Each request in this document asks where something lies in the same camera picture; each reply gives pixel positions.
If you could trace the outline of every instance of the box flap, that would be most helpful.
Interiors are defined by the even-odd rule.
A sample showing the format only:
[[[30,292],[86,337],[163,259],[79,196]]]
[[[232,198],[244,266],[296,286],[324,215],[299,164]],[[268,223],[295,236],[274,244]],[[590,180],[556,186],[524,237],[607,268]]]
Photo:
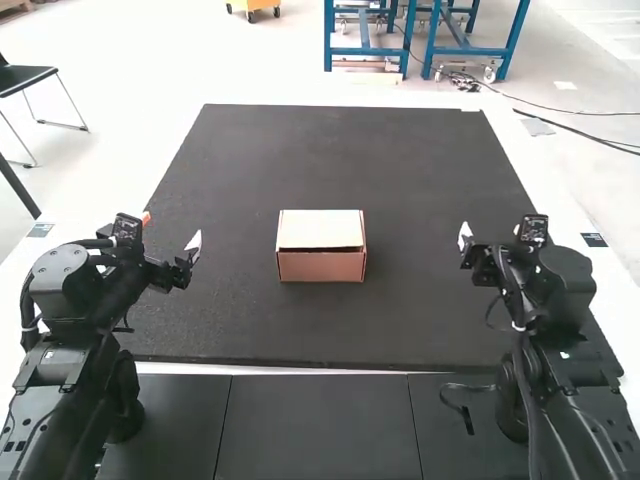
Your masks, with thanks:
[[[282,210],[276,250],[364,247],[360,210]]]

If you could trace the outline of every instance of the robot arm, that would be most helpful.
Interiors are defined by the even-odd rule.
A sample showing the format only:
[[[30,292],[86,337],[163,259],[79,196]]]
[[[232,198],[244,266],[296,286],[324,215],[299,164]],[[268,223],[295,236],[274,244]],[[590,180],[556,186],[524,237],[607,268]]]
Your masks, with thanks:
[[[170,265],[145,256],[142,228],[141,220],[119,214],[97,239],[42,255],[25,280],[26,357],[0,434],[0,479],[89,478],[105,442],[125,441],[141,428],[135,363],[113,332],[146,288],[189,286],[201,242],[198,232],[186,258]],[[94,249],[100,254],[91,255]],[[34,302],[49,328],[44,335]]]
[[[640,440],[616,372],[582,331],[596,292],[591,261],[547,245],[547,223],[526,215],[506,245],[461,230],[461,268],[475,285],[499,289],[513,321],[496,421],[529,443],[531,479],[640,478]]]

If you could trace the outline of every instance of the chair leg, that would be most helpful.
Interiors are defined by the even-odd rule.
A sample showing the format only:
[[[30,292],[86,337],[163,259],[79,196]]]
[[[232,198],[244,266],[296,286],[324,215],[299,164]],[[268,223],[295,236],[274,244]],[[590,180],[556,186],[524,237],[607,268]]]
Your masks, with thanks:
[[[9,125],[9,128],[11,129],[13,134],[16,136],[16,138],[18,139],[18,141],[22,145],[22,148],[24,148],[25,151],[29,154],[29,156],[31,157],[31,160],[33,160],[33,163],[16,162],[14,160],[7,160],[7,161],[9,163],[15,163],[17,165],[22,165],[25,168],[38,167],[39,164],[38,164],[38,161],[36,160],[36,157],[33,156],[33,153],[31,153],[31,150],[29,150],[29,147],[27,147],[27,145],[22,141],[22,138],[20,138],[20,135],[18,135],[18,132],[16,132],[15,128],[13,128],[13,125],[11,125],[11,123],[9,122],[7,117],[4,116],[4,113],[2,113],[2,111],[0,111],[0,116],[2,116],[2,118],[4,119],[5,122],[7,122],[7,125]]]
[[[51,125],[53,127],[64,127],[64,128],[70,128],[72,130],[80,130],[82,132],[89,132],[89,127],[87,126],[87,122],[85,122],[84,118],[82,118],[82,115],[80,114],[80,110],[78,110],[78,107],[76,106],[75,102],[73,101],[73,98],[71,98],[71,95],[69,94],[69,91],[67,90],[67,87],[65,87],[64,83],[62,83],[62,79],[60,78],[60,75],[58,75],[56,73],[56,77],[58,78],[58,81],[60,82],[60,85],[62,86],[62,89],[64,90],[64,93],[67,94],[67,97],[69,98],[69,101],[71,102],[71,105],[73,105],[73,109],[78,114],[78,118],[80,118],[80,121],[82,122],[82,126],[68,125],[66,123],[58,123],[58,122],[52,122],[52,121],[49,121],[49,120],[42,120],[42,119],[36,118],[35,114],[33,113],[33,109],[31,108],[31,104],[29,103],[29,99],[27,98],[27,93],[23,90],[22,94],[24,95],[24,99],[27,102],[27,106],[29,107],[29,112],[31,112],[31,117],[36,122],[38,122],[38,123],[40,123],[42,125]]]

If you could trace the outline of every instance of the caster wheel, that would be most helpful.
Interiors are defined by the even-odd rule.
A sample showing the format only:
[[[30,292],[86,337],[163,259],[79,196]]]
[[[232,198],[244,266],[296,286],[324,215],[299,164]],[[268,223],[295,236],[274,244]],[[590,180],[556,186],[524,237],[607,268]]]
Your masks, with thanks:
[[[484,81],[491,84],[496,81],[496,72],[491,67],[485,67],[484,69]]]

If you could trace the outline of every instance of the label sticker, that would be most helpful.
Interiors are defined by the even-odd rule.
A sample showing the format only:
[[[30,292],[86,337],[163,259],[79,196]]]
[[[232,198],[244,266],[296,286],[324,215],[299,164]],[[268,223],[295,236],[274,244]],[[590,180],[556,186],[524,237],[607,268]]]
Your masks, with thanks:
[[[602,235],[599,233],[581,233],[584,241],[587,242],[587,245],[590,247],[608,247],[607,242],[604,241]]]
[[[36,223],[31,231],[27,234],[28,238],[44,238],[54,227],[54,223]]]
[[[578,87],[573,82],[562,82],[555,81],[553,82],[558,90],[577,90]]]

